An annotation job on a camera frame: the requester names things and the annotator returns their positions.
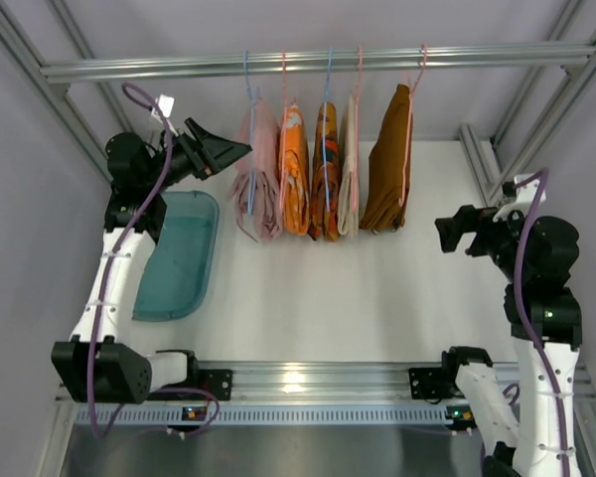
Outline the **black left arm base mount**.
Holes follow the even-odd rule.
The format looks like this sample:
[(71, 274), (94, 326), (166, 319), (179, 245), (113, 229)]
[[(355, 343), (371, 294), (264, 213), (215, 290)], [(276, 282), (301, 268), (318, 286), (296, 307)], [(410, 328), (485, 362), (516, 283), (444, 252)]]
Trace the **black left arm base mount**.
[(213, 394), (220, 401), (229, 401), (232, 391), (232, 369), (198, 369), (180, 383), (183, 388), (202, 389)]

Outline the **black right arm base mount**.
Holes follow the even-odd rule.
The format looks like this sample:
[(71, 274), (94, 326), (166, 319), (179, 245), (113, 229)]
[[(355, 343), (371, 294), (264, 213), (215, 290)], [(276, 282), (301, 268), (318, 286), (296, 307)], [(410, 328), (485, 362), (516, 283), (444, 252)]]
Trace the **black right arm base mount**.
[(438, 404), (461, 396), (451, 375), (440, 367), (410, 368), (408, 377), (413, 399)]

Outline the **pink trousers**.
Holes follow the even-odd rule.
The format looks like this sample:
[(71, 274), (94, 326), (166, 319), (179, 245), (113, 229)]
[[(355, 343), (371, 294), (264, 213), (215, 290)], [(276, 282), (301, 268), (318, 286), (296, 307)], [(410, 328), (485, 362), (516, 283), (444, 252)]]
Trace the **pink trousers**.
[[(278, 149), (280, 127), (271, 106), (261, 97), (256, 107), (254, 155), (256, 170), (254, 213), (247, 214), (250, 153), (235, 162), (236, 177), (227, 197), (233, 201), (237, 226), (254, 241), (274, 240), (282, 232), (278, 213), (280, 186), (278, 179)], [(249, 112), (242, 119), (234, 140), (249, 145)]]

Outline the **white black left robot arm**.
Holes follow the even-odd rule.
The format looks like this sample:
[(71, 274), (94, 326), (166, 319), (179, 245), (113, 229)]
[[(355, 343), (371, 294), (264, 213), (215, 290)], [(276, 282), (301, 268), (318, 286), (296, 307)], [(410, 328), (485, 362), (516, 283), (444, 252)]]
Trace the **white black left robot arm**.
[(51, 361), (76, 402), (142, 403), (165, 387), (193, 380), (195, 354), (162, 350), (142, 355), (124, 341), (146, 265), (164, 228), (164, 189), (193, 176), (207, 180), (251, 152), (214, 135), (195, 120), (186, 131), (166, 130), (151, 150), (136, 133), (122, 132), (105, 145), (112, 176), (103, 222), (103, 248), (79, 321), (54, 344)]

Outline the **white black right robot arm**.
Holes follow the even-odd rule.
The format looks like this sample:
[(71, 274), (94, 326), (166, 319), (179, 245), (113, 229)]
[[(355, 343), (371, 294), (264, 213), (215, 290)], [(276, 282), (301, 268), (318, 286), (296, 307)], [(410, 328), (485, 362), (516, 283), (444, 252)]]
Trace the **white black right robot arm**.
[(486, 350), (453, 347), (442, 366), (481, 432), (483, 475), (578, 476), (573, 401), (582, 316), (566, 283), (579, 233), (560, 218), (542, 216), (530, 225), (521, 212), (501, 220), (496, 212), (467, 205), (435, 227), (445, 253), (473, 235), (467, 255), (489, 257), (509, 282), (504, 310), (518, 359), (520, 409), (502, 393)]

